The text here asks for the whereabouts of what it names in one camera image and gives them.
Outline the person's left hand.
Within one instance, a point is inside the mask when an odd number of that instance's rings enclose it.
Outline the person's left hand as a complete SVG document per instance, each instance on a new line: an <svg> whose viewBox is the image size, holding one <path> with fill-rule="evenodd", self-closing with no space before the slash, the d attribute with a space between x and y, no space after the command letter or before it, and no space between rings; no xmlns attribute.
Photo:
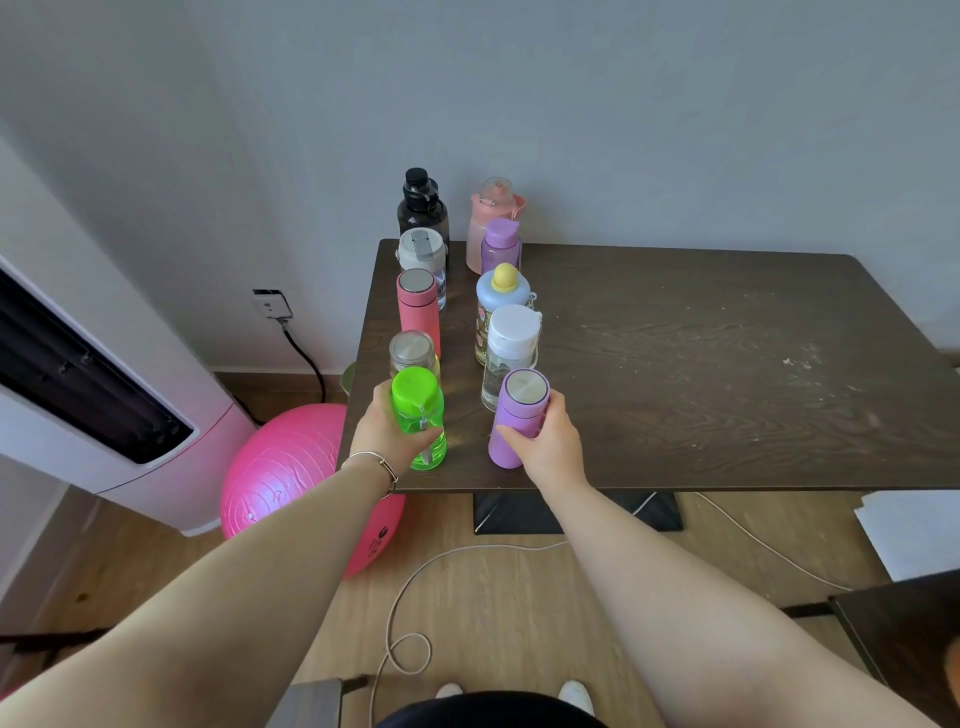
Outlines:
<svg viewBox="0 0 960 728"><path fill-rule="evenodd" d="M381 486L384 494L392 491L410 470L414 459L401 459L401 433L391 397L392 380L379 383L370 405L358 421L341 472L363 474Z"/></svg>

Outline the person's right hand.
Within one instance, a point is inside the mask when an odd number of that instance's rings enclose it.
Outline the person's right hand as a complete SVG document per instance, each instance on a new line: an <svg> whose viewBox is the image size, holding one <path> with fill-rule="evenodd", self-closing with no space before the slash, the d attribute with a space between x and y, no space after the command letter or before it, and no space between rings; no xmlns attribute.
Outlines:
<svg viewBox="0 0 960 728"><path fill-rule="evenodd" d="M529 479L544 494L587 486L581 438L567 412L563 393L552 390L539 431L541 454L520 458Z"/></svg>

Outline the purple thermos bottle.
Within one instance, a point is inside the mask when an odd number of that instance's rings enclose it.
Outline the purple thermos bottle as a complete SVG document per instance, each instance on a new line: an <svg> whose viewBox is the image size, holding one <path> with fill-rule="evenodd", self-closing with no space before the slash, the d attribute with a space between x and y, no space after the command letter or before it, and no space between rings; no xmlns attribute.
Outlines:
<svg viewBox="0 0 960 728"><path fill-rule="evenodd" d="M516 369L506 375L488 441L487 452L493 464L506 470L522 467L520 456L499 433L498 427L511 428L528 440L536 438L543 427L549 397L549 382L540 371Z"/></svg>

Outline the green plastic water bottle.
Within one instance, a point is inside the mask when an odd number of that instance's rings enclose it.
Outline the green plastic water bottle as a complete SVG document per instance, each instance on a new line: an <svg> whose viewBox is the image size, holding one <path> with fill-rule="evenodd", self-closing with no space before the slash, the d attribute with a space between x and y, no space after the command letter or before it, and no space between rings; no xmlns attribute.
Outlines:
<svg viewBox="0 0 960 728"><path fill-rule="evenodd" d="M432 370L423 367L400 370L391 380L390 396L395 417L405 433L444 427L445 397ZM414 457L412 469L432 470L443 462L447 452L446 434L441 431Z"/></svg>

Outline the person's right forearm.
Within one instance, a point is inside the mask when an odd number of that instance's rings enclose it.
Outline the person's right forearm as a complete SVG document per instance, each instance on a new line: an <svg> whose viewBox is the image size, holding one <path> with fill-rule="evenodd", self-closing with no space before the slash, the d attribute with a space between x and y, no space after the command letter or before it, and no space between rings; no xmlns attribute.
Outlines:
<svg viewBox="0 0 960 728"><path fill-rule="evenodd" d="M937 728L582 477L536 485L670 728Z"/></svg>

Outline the person's left forearm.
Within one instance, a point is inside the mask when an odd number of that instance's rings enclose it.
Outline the person's left forearm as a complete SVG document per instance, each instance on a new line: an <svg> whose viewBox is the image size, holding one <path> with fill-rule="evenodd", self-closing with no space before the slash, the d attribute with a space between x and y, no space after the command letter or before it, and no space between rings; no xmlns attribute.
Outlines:
<svg viewBox="0 0 960 728"><path fill-rule="evenodd" d="M224 542L0 701L0 728L265 728L366 526L348 478Z"/></svg>

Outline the black table base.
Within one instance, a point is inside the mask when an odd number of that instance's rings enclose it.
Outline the black table base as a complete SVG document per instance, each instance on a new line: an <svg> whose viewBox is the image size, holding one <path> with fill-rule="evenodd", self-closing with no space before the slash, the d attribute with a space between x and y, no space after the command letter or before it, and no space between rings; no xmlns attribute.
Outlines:
<svg viewBox="0 0 960 728"><path fill-rule="evenodd" d="M640 489L601 489L608 500L658 532L681 532L684 521L676 496ZM474 493L478 536L561 535L563 528L537 490Z"/></svg>

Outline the clear bottle with silver lid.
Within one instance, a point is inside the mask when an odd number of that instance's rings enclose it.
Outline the clear bottle with silver lid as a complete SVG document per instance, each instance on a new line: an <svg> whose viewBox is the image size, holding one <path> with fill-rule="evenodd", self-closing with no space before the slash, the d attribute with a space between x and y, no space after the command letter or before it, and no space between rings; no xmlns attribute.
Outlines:
<svg viewBox="0 0 960 728"><path fill-rule="evenodd" d="M430 371L437 381L441 378L440 359L432 338L419 330L402 331L389 344L390 378L407 368L419 367Z"/></svg>

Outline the clear bottle with white lid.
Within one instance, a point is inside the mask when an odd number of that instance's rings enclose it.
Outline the clear bottle with white lid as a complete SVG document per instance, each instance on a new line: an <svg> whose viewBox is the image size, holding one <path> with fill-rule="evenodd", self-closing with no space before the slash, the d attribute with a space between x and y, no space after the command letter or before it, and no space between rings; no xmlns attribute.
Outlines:
<svg viewBox="0 0 960 728"><path fill-rule="evenodd" d="M491 412L510 372L536 368L542 329L543 314L526 305L504 305L490 315L481 399Z"/></svg>

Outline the pink thermos bottle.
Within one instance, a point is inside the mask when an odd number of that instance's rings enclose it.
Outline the pink thermos bottle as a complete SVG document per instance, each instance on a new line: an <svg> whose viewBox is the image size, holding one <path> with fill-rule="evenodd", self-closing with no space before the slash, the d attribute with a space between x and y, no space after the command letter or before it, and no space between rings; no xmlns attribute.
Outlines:
<svg viewBox="0 0 960 728"><path fill-rule="evenodd" d="M425 269L403 270L395 285L402 332L427 334L436 357L441 358L439 287L434 274Z"/></svg>

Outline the pink exercise ball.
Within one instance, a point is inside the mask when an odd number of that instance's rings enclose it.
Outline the pink exercise ball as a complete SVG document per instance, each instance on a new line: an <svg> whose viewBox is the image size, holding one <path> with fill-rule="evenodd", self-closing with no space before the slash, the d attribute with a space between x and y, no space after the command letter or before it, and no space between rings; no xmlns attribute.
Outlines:
<svg viewBox="0 0 960 728"><path fill-rule="evenodd" d="M347 407L308 404L295 407L260 427L234 457L221 491L221 528L225 540L294 503L337 470ZM348 469L350 496L369 501L366 525L346 564L349 579L373 564L401 523L405 497L392 494L386 467L372 455L360 455L358 471Z"/></svg>

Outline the blue bottle with yellow cap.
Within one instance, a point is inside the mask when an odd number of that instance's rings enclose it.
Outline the blue bottle with yellow cap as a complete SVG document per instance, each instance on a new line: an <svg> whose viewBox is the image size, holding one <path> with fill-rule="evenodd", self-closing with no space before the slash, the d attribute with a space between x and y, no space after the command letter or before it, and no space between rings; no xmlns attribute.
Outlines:
<svg viewBox="0 0 960 728"><path fill-rule="evenodd" d="M496 265L479 277L476 296L474 356L481 365L485 365L490 319L493 313L510 305L533 309L537 293L532 291L528 279L514 264L505 262Z"/></svg>

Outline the clear bottle with grey-white lid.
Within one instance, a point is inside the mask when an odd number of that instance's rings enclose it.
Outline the clear bottle with grey-white lid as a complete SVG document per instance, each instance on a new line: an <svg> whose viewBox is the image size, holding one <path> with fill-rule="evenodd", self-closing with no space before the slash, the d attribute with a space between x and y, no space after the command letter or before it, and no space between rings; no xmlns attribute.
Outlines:
<svg viewBox="0 0 960 728"><path fill-rule="evenodd" d="M433 275L439 311L447 306L448 252L448 244L436 229L416 226L402 232L395 254L402 270L421 269Z"/></svg>

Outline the small purple water bottle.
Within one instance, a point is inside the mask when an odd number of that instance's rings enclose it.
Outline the small purple water bottle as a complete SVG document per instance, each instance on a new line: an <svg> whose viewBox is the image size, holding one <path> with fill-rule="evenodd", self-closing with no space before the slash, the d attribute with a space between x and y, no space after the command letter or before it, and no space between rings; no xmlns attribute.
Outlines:
<svg viewBox="0 0 960 728"><path fill-rule="evenodd" d="M520 222L508 218L491 220L481 243L481 274L494 271L502 263L520 270L521 257Z"/></svg>

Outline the large pink water jug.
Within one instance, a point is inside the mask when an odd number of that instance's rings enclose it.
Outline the large pink water jug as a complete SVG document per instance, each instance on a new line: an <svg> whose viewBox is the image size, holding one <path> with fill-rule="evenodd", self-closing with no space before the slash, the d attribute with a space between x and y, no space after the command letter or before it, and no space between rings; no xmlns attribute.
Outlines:
<svg viewBox="0 0 960 728"><path fill-rule="evenodd" d="M480 191L471 195L471 214L466 234L466 266L474 274L482 273L481 244L486 227L494 219L520 220L527 200L516 192L510 179L493 176L485 180Z"/></svg>

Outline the black water bottle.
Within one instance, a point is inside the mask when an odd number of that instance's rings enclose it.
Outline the black water bottle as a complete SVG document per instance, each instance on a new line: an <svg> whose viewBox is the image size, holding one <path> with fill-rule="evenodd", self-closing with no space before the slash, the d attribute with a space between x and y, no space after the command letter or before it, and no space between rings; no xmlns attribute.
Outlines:
<svg viewBox="0 0 960 728"><path fill-rule="evenodd" d="M439 186L423 167L405 172L403 199L397 207L399 232L426 228L440 234L444 245L450 243L449 210L442 201Z"/></svg>

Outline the person's black clothing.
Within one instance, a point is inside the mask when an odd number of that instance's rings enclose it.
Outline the person's black clothing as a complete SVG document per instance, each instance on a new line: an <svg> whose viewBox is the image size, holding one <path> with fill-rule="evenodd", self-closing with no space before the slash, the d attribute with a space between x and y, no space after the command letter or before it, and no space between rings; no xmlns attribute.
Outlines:
<svg viewBox="0 0 960 728"><path fill-rule="evenodd" d="M558 697L484 690L432 698L395 710L374 728L608 728Z"/></svg>

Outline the grey stool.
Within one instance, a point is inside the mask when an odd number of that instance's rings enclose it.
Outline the grey stool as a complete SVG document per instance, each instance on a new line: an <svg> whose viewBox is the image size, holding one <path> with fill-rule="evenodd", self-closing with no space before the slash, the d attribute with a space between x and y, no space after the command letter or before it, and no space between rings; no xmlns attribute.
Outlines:
<svg viewBox="0 0 960 728"><path fill-rule="evenodd" d="M291 685L265 728L340 728L343 697L366 688L371 675Z"/></svg>

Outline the white tower air conditioner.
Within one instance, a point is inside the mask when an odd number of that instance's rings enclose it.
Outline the white tower air conditioner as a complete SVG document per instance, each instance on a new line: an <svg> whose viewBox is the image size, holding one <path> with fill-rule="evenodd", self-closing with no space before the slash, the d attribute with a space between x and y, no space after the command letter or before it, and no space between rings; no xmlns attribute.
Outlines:
<svg viewBox="0 0 960 728"><path fill-rule="evenodd" d="M190 537L255 431L0 136L0 455Z"/></svg>

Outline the white paper sheets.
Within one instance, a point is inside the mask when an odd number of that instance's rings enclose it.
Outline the white paper sheets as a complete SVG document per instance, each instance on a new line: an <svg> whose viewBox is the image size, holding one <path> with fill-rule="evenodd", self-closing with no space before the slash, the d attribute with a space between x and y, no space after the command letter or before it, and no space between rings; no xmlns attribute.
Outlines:
<svg viewBox="0 0 960 728"><path fill-rule="evenodd" d="M892 581L960 569L960 490L869 493L854 515Z"/></svg>

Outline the dark wooden side table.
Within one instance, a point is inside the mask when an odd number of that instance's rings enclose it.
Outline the dark wooden side table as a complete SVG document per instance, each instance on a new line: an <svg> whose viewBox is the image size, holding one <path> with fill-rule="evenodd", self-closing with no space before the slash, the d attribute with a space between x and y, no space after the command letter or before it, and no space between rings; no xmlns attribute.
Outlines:
<svg viewBox="0 0 960 728"><path fill-rule="evenodd" d="M960 728L960 568L782 607L794 620L834 616L868 672L941 728Z"/></svg>

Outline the white wall socket with plug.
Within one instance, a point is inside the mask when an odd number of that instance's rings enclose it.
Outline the white wall socket with plug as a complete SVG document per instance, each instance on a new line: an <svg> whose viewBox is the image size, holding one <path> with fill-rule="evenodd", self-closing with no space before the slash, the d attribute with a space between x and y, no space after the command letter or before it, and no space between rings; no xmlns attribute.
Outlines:
<svg viewBox="0 0 960 728"><path fill-rule="evenodd" d="M288 322L294 318L282 290L254 288L251 290L251 301L254 308L267 319Z"/></svg>

